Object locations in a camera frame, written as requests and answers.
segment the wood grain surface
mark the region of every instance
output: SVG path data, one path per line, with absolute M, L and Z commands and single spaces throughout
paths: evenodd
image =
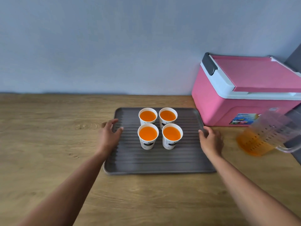
M 97 129 L 119 107 L 195 107 L 191 96 L 0 94 L 0 224 L 18 222 L 94 153 Z M 255 158 L 218 127 L 224 156 L 301 216 L 301 167 L 276 150 Z M 247 225 L 217 173 L 108 176 L 75 225 Z

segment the gray tray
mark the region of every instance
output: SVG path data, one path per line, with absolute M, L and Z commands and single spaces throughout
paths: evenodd
M 124 127 L 124 130 L 119 145 L 104 163 L 105 172 L 111 175 L 216 172 L 200 147 L 198 129 L 203 129 L 204 124 L 196 109 L 174 108 L 178 113 L 175 123 L 182 128 L 183 137 L 172 150 L 162 146 L 159 116 L 155 125 L 160 134 L 154 147 L 151 150 L 141 147 L 137 134 L 141 109 L 119 108 L 115 111 L 115 118 L 119 121 L 113 131 L 119 127 Z M 161 108 L 153 109 L 159 114 Z

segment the cooler lid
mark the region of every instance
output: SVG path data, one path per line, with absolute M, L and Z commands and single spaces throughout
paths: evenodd
M 234 84 L 233 91 L 300 93 L 301 76 L 272 57 L 212 55 Z

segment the cup rim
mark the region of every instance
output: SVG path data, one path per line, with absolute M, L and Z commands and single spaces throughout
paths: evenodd
M 172 121 L 167 121 L 167 120 L 165 120 L 165 119 L 163 119 L 163 118 L 161 117 L 161 115 L 160 115 L 161 112 L 166 111 L 167 109 L 170 109 L 170 110 L 168 110 L 168 111 L 171 111 L 171 112 L 173 112 L 173 113 L 175 114 L 175 119 L 174 119 L 174 120 L 172 120 Z M 165 108 L 162 108 L 162 109 L 159 111 L 159 117 L 160 117 L 160 119 L 163 120 L 163 121 L 166 121 L 166 122 L 173 122 L 173 121 L 175 121 L 175 120 L 178 118 L 178 113 L 177 113 L 177 111 L 174 110 L 173 108 L 165 107 Z
M 141 138 L 140 135 L 139 135 L 139 131 L 141 131 L 141 129 L 144 128 L 144 127 L 152 127 L 153 129 L 155 129 L 156 132 L 157 132 L 156 138 L 154 138 L 153 140 L 145 140 L 145 139 Z M 143 125 L 141 125 L 141 126 L 138 128 L 138 137 L 139 137 L 140 139 L 144 140 L 144 141 L 152 142 L 152 141 L 156 140 L 156 139 L 158 138 L 158 136 L 159 136 L 159 129 L 158 129 L 157 126 L 154 125 L 154 124 L 143 124 Z
M 179 127 L 179 128 L 182 130 L 182 133 L 179 131 L 180 134 L 181 134 L 181 137 L 180 137 L 178 140 L 170 140 L 170 139 L 166 138 L 166 136 L 164 136 L 164 133 L 163 133 L 164 128 L 165 128 L 165 127 L 175 127 L 175 126 Z M 167 125 L 164 125 L 164 127 L 162 128 L 162 136 L 164 136 L 164 138 L 166 138 L 166 139 L 169 140 L 169 141 L 174 141 L 174 142 L 176 142 L 176 141 L 179 141 L 180 139 L 182 139 L 182 137 L 183 137 L 183 129 L 182 129 L 179 125 L 177 125 L 177 124 L 167 124 Z
M 155 118 L 154 120 L 152 120 L 152 121 L 145 121 L 145 120 L 143 120 L 143 119 L 140 117 L 140 115 L 141 115 L 141 113 L 144 112 L 144 111 L 152 111 L 152 112 L 156 115 L 156 118 Z M 157 113 L 157 111 L 154 110 L 153 108 L 143 108 L 142 110 L 139 111 L 138 117 L 139 117 L 139 119 L 143 120 L 144 122 L 154 122 L 154 121 L 158 118 L 158 113 Z

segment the hand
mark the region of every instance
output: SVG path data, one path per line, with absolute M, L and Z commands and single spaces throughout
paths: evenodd
M 206 126 L 204 126 L 204 129 L 209 132 L 209 135 L 206 138 L 204 132 L 199 130 L 200 143 L 203 152 L 208 158 L 212 156 L 222 156 L 224 142 L 221 133 Z
M 118 119 L 113 119 L 101 124 L 98 138 L 98 148 L 96 151 L 105 157 L 108 157 L 111 151 L 118 145 L 120 136 L 123 132 L 123 127 L 119 128 L 115 133 L 112 132 L 113 124 L 118 122 Z

